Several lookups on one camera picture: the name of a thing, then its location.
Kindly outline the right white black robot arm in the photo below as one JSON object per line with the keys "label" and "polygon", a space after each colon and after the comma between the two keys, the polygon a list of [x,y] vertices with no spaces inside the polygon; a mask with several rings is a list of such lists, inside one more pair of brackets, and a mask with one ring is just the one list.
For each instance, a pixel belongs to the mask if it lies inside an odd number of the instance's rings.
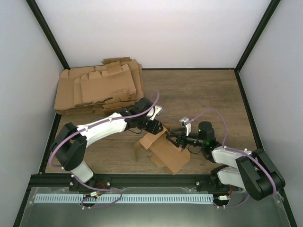
{"label": "right white black robot arm", "polygon": [[283,176],[264,150],[236,150],[223,146],[216,140],[210,122],[200,122],[197,133],[190,131],[190,123],[182,121],[181,124],[181,128],[172,130],[166,138],[177,148],[199,147],[205,159],[220,164],[211,171],[213,189],[220,191],[226,185],[232,185],[259,201],[285,187]]}

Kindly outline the brown cardboard box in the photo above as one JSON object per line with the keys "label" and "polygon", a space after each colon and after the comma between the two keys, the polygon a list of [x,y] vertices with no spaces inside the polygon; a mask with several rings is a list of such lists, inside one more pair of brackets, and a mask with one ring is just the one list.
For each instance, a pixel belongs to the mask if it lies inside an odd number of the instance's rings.
{"label": "brown cardboard box", "polygon": [[177,148],[166,136],[171,132],[172,126],[163,125],[163,130],[156,135],[147,133],[134,144],[134,158],[138,159],[138,152],[145,149],[151,153],[150,160],[158,167],[164,168],[171,175],[177,174],[191,158],[188,149]]}

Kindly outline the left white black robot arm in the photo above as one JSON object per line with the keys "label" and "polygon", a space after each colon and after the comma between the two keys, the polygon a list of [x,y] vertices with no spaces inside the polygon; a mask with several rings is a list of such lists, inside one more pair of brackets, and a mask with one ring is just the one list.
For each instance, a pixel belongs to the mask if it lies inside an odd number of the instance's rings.
{"label": "left white black robot arm", "polygon": [[161,112],[161,106],[147,98],[141,98],[136,104],[124,107],[101,120],[78,126],[69,122],[51,145],[49,163],[52,163],[54,157],[57,158],[59,167],[74,175],[86,191],[92,191],[97,180],[93,170],[84,161],[86,148],[100,139],[132,128],[156,135],[163,130],[162,123],[155,119]]}

